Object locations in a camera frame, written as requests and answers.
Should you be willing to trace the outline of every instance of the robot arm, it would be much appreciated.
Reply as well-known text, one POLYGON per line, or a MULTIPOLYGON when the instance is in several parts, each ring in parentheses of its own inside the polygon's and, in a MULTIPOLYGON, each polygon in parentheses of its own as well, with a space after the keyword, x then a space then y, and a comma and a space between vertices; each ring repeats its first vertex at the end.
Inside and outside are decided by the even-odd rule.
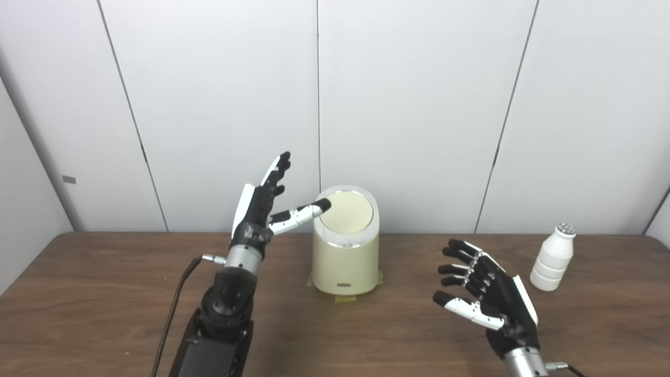
POLYGON ((476 300, 437 291, 433 301, 484 326, 491 348, 512 377, 549 376, 539 354, 537 314, 521 279, 507 275, 484 250, 465 241, 451 239, 442 253, 467 264, 440 266, 438 272, 447 274, 442 285, 463 286, 476 300))
POLYGON ((275 197, 284 192, 277 185, 291 166, 291 154, 278 156, 261 184, 246 184, 235 211, 226 258, 203 256, 223 264, 214 284, 202 297, 182 338, 170 377, 239 377, 242 375, 253 334, 253 296, 265 246, 274 235, 294 229, 330 208, 322 199, 270 216, 275 197))

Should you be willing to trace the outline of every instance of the brown table surface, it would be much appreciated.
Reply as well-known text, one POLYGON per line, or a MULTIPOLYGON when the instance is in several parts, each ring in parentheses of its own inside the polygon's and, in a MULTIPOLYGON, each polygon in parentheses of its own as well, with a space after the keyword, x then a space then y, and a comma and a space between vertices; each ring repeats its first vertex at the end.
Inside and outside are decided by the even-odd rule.
MULTIPOLYGON (((528 273, 546 236, 452 237, 521 274, 546 362, 569 362, 590 377, 670 375, 670 252, 655 239, 579 235, 560 288, 542 292, 528 273)), ((311 235, 276 237, 259 272, 244 376, 505 377, 483 328, 432 302, 449 238, 382 235, 384 284, 334 303, 307 287, 311 235)), ((0 298, 0 376, 148 376, 184 268, 200 254, 225 255, 228 240, 216 233, 57 237, 0 298)), ((160 376, 216 269, 202 263, 187 281, 160 376)))

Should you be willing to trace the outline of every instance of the white bottle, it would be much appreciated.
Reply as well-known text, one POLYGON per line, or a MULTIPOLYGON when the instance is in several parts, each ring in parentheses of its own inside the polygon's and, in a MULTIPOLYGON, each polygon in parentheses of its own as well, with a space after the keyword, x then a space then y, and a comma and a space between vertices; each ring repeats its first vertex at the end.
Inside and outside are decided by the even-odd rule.
POLYGON ((577 234, 572 225, 560 223, 553 234, 545 239, 531 271, 531 282, 534 286, 546 291, 558 288, 572 259, 572 239, 575 235, 577 234))

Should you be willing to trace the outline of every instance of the cable connector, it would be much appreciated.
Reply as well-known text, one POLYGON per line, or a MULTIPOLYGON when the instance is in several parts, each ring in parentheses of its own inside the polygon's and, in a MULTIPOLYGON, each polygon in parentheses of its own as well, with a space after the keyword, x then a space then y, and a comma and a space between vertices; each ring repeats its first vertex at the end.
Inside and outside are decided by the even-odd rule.
POLYGON ((214 264, 226 264, 226 258, 222 256, 214 256, 212 254, 202 254, 202 260, 206 260, 207 262, 212 262, 214 264))
POLYGON ((545 363, 545 368, 550 372, 553 372, 554 370, 568 369, 569 367, 570 366, 564 362, 545 363))

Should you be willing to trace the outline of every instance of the white wall panel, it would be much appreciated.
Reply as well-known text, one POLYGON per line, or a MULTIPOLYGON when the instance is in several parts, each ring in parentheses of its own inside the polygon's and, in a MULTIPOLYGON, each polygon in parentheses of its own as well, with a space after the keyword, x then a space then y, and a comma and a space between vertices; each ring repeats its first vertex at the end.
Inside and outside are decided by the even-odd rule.
POLYGON ((0 81, 0 294, 72 226, 0 81))
POLYGON ((473 232, 535 1, 319 0, 322 186, 473 232))
POLYGON ((95 1, 0 2, 0 67, 80 230, 165 231, 95 1))
POLYGON ((666 199, 645 234, 670 248, 670 201, 666 199))
POLYGON ((670 2, 540 1, 479 233, 642 233, 670 185, 670 2))
POLYGON ((275 209, 319 192, 316 2, 103 0, 170 231, 228 231, 293 153, 275 209))

